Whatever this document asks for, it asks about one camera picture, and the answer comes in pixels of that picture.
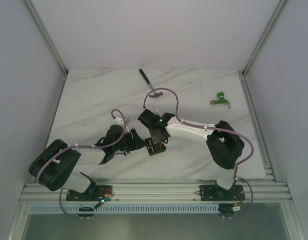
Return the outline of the black fuse box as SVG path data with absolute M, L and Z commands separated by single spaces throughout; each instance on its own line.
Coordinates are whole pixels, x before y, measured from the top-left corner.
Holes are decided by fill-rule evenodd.
M 154 143 L 151 137 L 146 138 L 144 141 L 149 156 L 154 156 L 166 151 L 164 142 Z

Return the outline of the green red plastic connector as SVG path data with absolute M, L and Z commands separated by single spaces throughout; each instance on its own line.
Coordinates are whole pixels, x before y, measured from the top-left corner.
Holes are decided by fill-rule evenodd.
M 218 92 L 216 95 L 217 99 L 211 100 L 211 105 L 226 105 L 227 108 L 231 108 L 230 102 L 225 99 L 224 92 Z

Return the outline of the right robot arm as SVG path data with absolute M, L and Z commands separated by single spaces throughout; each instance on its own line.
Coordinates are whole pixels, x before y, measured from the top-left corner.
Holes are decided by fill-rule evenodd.
M 170 137 L 183 137 L 206 144 L 218 165 L 213 194 L 223 201 L 232 198 L 237 160 L 242 155 L 244 142 L 227 122 L 221 120 L 216 125 L 186 122 L 172 113 L 159 116 L 147 108 L 139 115 L 138 121 L 149 130 L 154 142 L 167 143 Z

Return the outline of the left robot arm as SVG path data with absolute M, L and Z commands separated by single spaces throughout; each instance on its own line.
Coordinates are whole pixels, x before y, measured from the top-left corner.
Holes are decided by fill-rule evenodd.
M 96 195 L 96 183 L 78 166 L 104 165 L 115 155 L 128 155 L 145 145 L 134 128 L 123 132 L 123 127 L 115 124 L 92 146 L 75 145 L 68 148 L 61 139 L 53 141 L 31 163 L 29 173 L 36 178 L 36 182 L 52 192 L 73 190 L 84 201 L 91 201 Z

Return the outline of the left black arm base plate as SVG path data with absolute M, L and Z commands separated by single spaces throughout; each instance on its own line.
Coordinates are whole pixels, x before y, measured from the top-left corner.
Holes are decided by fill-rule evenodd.
M 95 185 L 95 186 L 88 187 L 88 189 L 83 193 L 80 193 L 74 190 L 68 190 L 66 201 L 69 201 L 69 202 L 101 201 L 106 196 L 109 196 L 111 193 L 112 193 L 111 185 Z

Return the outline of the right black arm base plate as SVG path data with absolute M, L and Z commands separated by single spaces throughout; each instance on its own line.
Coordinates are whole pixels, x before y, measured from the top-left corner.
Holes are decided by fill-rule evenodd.
M 199 191 L 202 201 L 244 201 L 245 195 L 242 185 L 233 185 L 229 190 L 225 190 L 217 184 L 200 185 Z

